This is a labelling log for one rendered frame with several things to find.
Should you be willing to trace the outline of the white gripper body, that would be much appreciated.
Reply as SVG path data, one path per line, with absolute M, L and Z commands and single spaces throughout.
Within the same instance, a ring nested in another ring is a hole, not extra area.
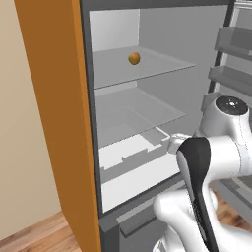
M 191 135 L 186 135 L 182 133 L 172 134 L 168 140 L 167 151 L 170 154 L 175 155 L 181 144 L 188 138 L 191 138 Z

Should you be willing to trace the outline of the white fridge crisper drawer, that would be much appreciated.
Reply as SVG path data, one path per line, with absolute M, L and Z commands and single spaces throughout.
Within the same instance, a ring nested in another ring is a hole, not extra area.
M 140 152 L 150 152 L 162 146 L 162 141 L 169 135 L 159 127 L 142 132 L 98 150 L 99 166 L 104 169 L 119 164 L 123 159 Z

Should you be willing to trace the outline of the clear glass fridge shelf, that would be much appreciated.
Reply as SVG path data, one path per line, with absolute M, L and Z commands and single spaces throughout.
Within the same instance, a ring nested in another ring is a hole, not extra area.
M 95 105 L 101 148 L 184 116 L 138 88 L 99 95 Z
M 128 56 L 133 52 L 139 52 L 141 56 L 137 65 L 132 65 L 128 61 Z M 94 88 L 96 90 L 195 66 L 194 63 L 142 46 L 94 52 L 93 65 Z

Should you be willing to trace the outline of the grey fridge door bin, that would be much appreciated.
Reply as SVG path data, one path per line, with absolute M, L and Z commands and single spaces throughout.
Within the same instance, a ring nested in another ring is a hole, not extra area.
M 219 28 L 215 50 L 252 61 L 252 30 L 238 27 Z
M 247 96 L 252 96 L 252 75 L 227 66 L 212 67 L 208 78 L 211 80 L 209 92 L 215 89 L 215 83 L 235 90 Z
M 214 92 L 214 93 L 208 93 L 205 94 L 203 97 L 202 105 L 201 105 L 201 111 L 204 112 L 206 108 L 218 97 L 223 96 L 222 93 Z

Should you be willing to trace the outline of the grey fridge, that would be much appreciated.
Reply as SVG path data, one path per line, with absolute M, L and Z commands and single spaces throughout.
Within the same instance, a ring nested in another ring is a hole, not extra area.
M 215 66 L 215 42 L 232 0 L 80 0 L 94 154 L 99 220 L 115 208 L 179 174 L 165 140 L 150 152 L 123 159 L 110 169 L 99 166 L 96 105 L 99 95 L 138 88 L 184 113 L 159 127 L 168 135 L 191 135 L 202 117 Z M 142 46 L 195 66 L 95 89 L 93 53 Z

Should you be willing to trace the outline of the grey fridge door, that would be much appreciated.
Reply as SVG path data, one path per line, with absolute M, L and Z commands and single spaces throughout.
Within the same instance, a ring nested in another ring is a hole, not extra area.
M 224 26 L 252 30 L 252 0 L 232 0 L 228 5 Z M 227 66 L 252 75 L 252 61 L 238 58 L 218 51 L 214 67 Z M 249 127 L 252 134 L 252 96 L 239 93 L 219 83 L 215 83 L 214 92 L 234 95 L 247 103 L 249 108 Z M 252 174 L 237 178 L 223 179 L 214 183 L 221 197 L 252 225 Z

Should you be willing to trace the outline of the orange-brown round fruit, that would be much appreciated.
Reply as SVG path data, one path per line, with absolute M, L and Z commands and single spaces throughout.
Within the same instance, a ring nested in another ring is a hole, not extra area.
M 128 56 L 128 61 L 132 64 L 132 65 L 137 65 L 141 60 L 141 56 L 139 52 L 133 52 Z

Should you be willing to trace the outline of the grey freezer drawer front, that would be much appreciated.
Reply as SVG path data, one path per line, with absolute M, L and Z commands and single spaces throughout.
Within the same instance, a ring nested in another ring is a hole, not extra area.
M 116 219 L 161 192 L 174 191 L 183 186 L 181 176 L 176 174 L 103 216 L 99 220 L 101 252 L 152 252 L 154 245 L 166 230 L 166 225 L 162 221 L 155 219 L 125 237 Z

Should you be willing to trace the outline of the orange wooden cabinet panel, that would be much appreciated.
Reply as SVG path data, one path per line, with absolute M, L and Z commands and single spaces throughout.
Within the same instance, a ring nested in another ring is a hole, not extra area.
M 79 0 L 15 0 L 62 212 L 101 252 Z

